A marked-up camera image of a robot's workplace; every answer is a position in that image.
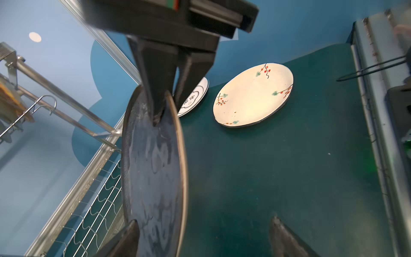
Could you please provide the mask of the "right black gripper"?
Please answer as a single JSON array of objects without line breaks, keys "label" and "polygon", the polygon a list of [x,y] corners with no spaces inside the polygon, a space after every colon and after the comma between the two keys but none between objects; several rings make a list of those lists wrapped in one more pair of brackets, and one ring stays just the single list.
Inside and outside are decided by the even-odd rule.
[{"label": "right black gripper", "polygon": [[[237,29],[251,32],[259,14],[247,1],[81,1],[81,6],[87,24],[128,35],[153,126],[162,119],[166,91],[173,89],[178,54],[177,111],[213,66],[219,38],[233,37]],[[177,46],[186,48],[178,52]]]}]

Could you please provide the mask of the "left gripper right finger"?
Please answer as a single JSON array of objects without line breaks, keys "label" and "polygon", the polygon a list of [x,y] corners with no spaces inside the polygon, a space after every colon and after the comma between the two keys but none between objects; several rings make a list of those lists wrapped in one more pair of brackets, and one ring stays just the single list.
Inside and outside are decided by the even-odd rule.
[{"label": "left gripper right finger", "polygon": [[277,216],[270,220],[269,240],[274,257],[319,257]]}]

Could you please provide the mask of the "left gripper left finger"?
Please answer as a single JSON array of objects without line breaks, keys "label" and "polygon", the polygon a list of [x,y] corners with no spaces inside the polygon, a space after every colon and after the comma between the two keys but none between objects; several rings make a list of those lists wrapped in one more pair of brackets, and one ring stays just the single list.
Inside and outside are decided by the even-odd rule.
[{"label": "left gripper left finger", "polygon": [[136,220],[117,233],[105,244],[95,257],[136,257],[138,251],[140,230]]}]

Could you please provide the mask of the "cream floral plate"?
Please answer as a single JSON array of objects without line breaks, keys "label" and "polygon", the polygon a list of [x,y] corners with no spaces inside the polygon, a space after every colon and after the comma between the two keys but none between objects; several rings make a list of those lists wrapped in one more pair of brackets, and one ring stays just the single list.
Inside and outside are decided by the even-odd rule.
[{"label": "cream floral plate", "polygon": [[293,73],[282,64],[251,67],[220,89],[213,105],[214,118],[225,127],[260,123],[286,104],[293,84]]}]

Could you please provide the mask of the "dark blue round plate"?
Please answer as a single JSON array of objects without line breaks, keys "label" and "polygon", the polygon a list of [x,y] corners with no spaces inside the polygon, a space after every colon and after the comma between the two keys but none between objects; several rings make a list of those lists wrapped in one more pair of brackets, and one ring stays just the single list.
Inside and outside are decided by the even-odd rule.
[{"label": "dark blue round plate", "polygon": [[177,257],[188,211],[188,167],[183,129],[173,98],[165,94],[162,119],[153,125],[142,86],[128,103],[122,134],[124,221],[137,224],[138,257]]}]

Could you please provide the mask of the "orange woven round plate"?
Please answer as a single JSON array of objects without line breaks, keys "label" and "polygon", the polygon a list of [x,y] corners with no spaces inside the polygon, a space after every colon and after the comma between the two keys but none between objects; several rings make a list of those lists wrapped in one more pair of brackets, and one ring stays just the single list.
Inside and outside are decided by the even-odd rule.
[{"label": "orange woven round plate", "polygon": [[15,86],[9,82],[7,77],[1,75],[1,119],[8,124],[12,124],[27,108],[27,105],[15,90]]}]

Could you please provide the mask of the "chrome two-tier dish rack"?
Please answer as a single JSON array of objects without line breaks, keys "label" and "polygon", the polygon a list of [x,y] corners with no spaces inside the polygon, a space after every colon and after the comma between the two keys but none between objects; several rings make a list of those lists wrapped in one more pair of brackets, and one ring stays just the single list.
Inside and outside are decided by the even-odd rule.
[{"label": "chrome two-tier dish rack", "polygon": [[[115,125],[134,81],[96,42],[11,47],[37,72]],[[1,146],[1,253],[24,254],[83,172],[98,141],[40,109]]]}]

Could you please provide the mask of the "right aluminium frame post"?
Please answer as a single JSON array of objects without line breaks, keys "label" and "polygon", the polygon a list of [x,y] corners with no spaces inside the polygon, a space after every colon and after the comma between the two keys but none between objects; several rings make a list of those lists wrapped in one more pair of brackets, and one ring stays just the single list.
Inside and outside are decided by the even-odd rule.
[{"label": "right aluminium frame post", "polygon": [[119,64],[119,66],[138,84],[141,84],[141,77],[138,69],[126,57],[120,48],[112,41],[109,35],[101,29],[89,26],[83,15],[80,1],[60,0],[60,3],[82,26],[92,35],[101,47]]}]

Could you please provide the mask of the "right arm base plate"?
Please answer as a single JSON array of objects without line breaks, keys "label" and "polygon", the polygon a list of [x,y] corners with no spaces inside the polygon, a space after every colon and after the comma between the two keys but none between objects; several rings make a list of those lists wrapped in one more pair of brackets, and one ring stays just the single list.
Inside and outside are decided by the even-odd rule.
[{"label": "right arm base plate", "polygon": [[385,102],[396,140],[405,152],[411,151],[411,85],[389,89]]}]

